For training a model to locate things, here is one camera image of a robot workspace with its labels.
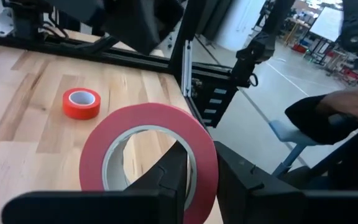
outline workbench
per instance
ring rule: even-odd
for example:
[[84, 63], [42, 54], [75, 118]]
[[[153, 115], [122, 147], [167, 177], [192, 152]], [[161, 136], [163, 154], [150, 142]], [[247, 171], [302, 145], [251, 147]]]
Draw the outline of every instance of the workbench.
[[[67, 32], [72, 39], [99, 38]], [[130, 49], [122, 43], [115, 47]], [[152, 54], [163, 56], [161, 50]], [[77, 121], [63, 114], [63, 93], [74, 87], [100, 94], [95, 119]], [[109, 113], [146, 102], [190, 112], [172, 75], [0, 46], [0, 211], [24, 192], [80, 190], [79, 161], [90, 132]], [[174, 142], [155, 131], [133, 136], [124, 151], [128, 179], [147, 172]], [[209, 219], [221, 223], [217, 203]]]

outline person's hand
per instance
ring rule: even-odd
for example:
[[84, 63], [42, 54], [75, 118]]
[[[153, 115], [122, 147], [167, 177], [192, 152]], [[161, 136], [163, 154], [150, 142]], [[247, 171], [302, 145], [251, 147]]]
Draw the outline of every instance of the person's hand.
[[317, 106], [317, 111], [327, 115], [351, 114], [358, 120], [358, 87], [326, 95]]

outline pink tape roll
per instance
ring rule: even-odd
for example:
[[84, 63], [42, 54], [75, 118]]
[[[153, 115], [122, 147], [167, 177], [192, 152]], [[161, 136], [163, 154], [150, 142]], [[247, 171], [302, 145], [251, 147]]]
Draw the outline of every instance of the pink tape roll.
[[90, 134], [81, 155], [81, 188], [123, 190], [126, 185], [122, 183], [122, 178], [125, 179], [122, 163], [109, 160], [114, 156], [116, 159], [122, 157], [119, 151], [123, 150], [130, 135], [148, 129], [171, 134], [188, 151], [194, 175], [191, 176], [184, 223], [204, 223], [211, 213], [218, 189], [216, 150], [202, 125], [190, 114], [173, 106], [159, 103], [128, 106], [103, 120]]

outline person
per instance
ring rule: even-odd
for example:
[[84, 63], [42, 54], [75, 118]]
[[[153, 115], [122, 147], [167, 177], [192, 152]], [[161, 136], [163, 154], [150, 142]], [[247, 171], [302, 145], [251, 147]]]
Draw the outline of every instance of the person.
[[[304, 98], [285, 110], [290, 121], [304, 134], [320, 144], [335, 144], [358, 129], [358, 87], [335, 91], [323, 96]], [[333, 126], [329, 117], [334, 114], [350, 114], [355, 122], [345, 126]], [[346, 152], [346, 156], [328, 171], [324, 188], [358, 189], [358, 134], [333, 152]], [[294, 170], [284, 179], [296, 187], [305, 186], [302, 171]]]

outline tape roll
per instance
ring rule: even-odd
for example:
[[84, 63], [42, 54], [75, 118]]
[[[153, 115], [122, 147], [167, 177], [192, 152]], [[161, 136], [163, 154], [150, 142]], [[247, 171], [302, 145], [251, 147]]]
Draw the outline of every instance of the tape roll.
[[91, 119], [100, 111], [100, 96], [93, 90], [73, 88], [63, 94], [63, 112], [73, 119]]
[[128, 106], [111, 113], [90, 134], [80, 159], [83, 190], [124, 190], [129, 184], [123, 150], [129, 137], [146, 130], [163, 131], [186, 149], [191, 183], [184, 223], [204, 223], [218, 189], [218, 160], [214, 143], [202, 125], [185, 111], [159, 103]]

